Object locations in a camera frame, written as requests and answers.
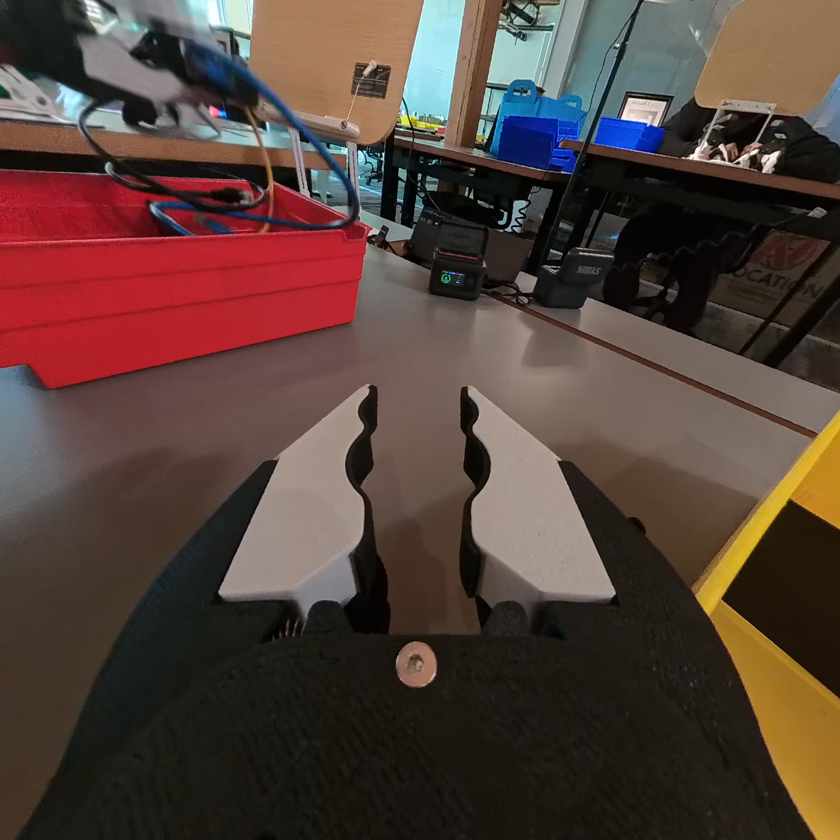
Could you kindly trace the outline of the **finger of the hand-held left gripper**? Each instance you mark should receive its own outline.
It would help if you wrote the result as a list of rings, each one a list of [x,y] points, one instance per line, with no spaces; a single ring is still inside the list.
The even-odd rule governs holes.
[[[86,15],[101,31],[210,32],[207,2],[86,1]]]
[[[189,57],[195,43],[215,47],[209,32],[165,32],[184,39],[184,58],[192,82],[185,84],[166,70],[152,69],[130,55],[143,32],[97,31],[79,35],[78,42],[87,77],[118,91],[123,98],[149,102],[158,109],[189,104],[199,106],[220,100],[220,87]]]

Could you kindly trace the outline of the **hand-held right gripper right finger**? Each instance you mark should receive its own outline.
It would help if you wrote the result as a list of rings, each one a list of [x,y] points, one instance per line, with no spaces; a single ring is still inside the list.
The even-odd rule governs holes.
[[[484,624],[518,604],[527,628],[550,602],[605,605],[616,597],[563,461],[471,385],[459,395],[465,502],[459,573]]]

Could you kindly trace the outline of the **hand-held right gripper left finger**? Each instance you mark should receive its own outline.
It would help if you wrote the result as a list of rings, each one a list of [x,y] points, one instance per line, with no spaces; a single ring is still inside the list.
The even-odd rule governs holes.
[[[373,470],[378,393],[363,385],[275,459],[220,584],[224,602],[280,602],[303,621],[336,602],[354,631],[386,634],[391,607],[363,484]]]

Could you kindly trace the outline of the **black ethernet splitter adapter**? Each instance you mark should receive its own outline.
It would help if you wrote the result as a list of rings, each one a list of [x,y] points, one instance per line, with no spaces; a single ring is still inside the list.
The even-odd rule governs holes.
[[[147,30],[129,54],[156,70],[166,70],[186,85],[192,82],[184,58],[184,39],[162,31]]]

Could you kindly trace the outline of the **red plastic bin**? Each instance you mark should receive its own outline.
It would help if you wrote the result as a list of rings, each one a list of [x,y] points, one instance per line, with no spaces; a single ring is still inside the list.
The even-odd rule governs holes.
[[[354,320],[370,228],[152,215],[106,175],[2,171],[1,366],[49,389]]]

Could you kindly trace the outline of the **yellow plastic bin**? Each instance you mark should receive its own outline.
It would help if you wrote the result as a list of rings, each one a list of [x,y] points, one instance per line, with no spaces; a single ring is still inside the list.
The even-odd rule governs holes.
[[[816,838],[839,837],[839,416],[751,510],[693,592]]]

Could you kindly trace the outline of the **dark grey battery charger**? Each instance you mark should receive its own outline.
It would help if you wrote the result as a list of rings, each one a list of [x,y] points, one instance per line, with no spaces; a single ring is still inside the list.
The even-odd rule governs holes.
[[[539,269],[531,302],[543,308],[581,309],[590,290],[603,282],[614,256],[591,248],[571,248],[558,265]]]

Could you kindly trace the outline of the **black portable power station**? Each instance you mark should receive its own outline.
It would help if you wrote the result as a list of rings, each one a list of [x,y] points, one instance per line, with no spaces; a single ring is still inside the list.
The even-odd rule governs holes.
[[[428,292],[437,297],[475,301],[487,279],[486,227],[444,221],[437,226]]]

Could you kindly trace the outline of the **long brown desk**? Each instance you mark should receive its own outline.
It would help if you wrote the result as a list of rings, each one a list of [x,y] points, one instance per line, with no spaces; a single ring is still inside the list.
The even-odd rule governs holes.
[[[504,230],[518,224],[518,203],[547,193],[541,228],[557,224],[567,174],[501,161],[442,141],[393,132],[385,141],[381,215],[406,227],[423,208]]]

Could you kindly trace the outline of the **cardboard box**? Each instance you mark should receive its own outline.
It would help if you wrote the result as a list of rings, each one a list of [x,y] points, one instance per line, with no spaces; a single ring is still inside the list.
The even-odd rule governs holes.
[[[756,318],[766,318],[831,247],[816,238],[770,232],[745,264],[719,277],[709,300]]]

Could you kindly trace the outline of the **black light stand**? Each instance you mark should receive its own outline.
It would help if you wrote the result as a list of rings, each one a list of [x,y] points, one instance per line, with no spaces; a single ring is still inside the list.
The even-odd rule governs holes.
[[[549,259],[552,244],[555,239],[555,236],[558,233],[560,222],[563,220],[566,212],[571,209],[572,204],[574,203],[579,181],[582,178],[582,172],[585,166],[585,160],[588,154],[588,150],[594,139],[594,135],[602,117],[606,101],[610,94],[610,90],[612,89],[617,72],[627,52],[629,40],[632,36],[637,17],[639,16],[643,5],[644,1],[635,2],[632,13],[628,16],[625,25],[622,26],[619,32],[619,34],[621,35],[621,40],[618,43],[616,57],[612,64],[612,68],[610,69],[610,74],[607,77],[605,85],[603,87],[601,98],[597,103],[597,107],[594,110],[593,115],[591,116],[590,128],[588,129],[588,132],[584,137],[581,150],[577,154],[574,169],[570,174],[570,179],[564,189],[564,192],[562,195],[557,191],[552,192],[551,199],[549,200],[549,204],[547,206],[546,214],[543,217],[543,221],[539,228],[538,234],[534,240],[532,251],[529,257],[528,267],[531,273],[533,274],[539,273],[541,267]]]

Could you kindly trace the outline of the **stack of blue bins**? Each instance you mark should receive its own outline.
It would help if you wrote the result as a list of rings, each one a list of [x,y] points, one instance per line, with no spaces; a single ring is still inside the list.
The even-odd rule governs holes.
[[[499,160],[538,170],[571,173],[576,153],[561,147],[564,140],[577,141],[580,124],[556,118],[511,115],[498,135]]]

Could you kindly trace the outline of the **blue tote bag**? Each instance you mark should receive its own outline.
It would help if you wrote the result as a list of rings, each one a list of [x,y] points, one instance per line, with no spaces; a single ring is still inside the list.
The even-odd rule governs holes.
[[[502,124],[507,117],[559,119],[582,126],[587,115],[583,100],[575,95],[551,98],[541,93],[533,80],[514,80],[504,91],[491,132],[489,152],[498,156]]]

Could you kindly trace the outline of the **blue plastic bin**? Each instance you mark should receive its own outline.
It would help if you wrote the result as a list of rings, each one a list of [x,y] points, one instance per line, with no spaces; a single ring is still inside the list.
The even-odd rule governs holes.
[[[665,134],[665,129],[654,124],[601,117],[593,144],[656,154]]]

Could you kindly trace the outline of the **wooden post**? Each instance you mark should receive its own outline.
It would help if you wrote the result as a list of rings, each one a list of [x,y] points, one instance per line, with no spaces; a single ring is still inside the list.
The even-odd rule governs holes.
[[[502,1],[466,1],[444,147],[472,150],[496,43]]]

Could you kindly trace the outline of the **brown desk with black frame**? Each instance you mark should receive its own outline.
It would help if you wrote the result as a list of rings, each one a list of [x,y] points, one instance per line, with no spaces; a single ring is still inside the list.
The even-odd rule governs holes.
[[[561,146],[578,153],[582,143]],[[574,203],[563,217],[572,225],[568,247],[583,243],[604,196],[614,193],[647,202],[695,209],[759,229],[777,229],[828,242],[832,247],[783,297],[738,352],[754,345],[804,284],[838,261],[839,187],[724,164],[591,145]]]

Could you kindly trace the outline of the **black picture frame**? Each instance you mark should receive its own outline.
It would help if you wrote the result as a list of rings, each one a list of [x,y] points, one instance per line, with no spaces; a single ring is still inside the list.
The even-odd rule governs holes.
[[[627,91],[617,118],[622,121],[644,123],[661,128],[666,121],[673,100],[674,97],[669,94]]]

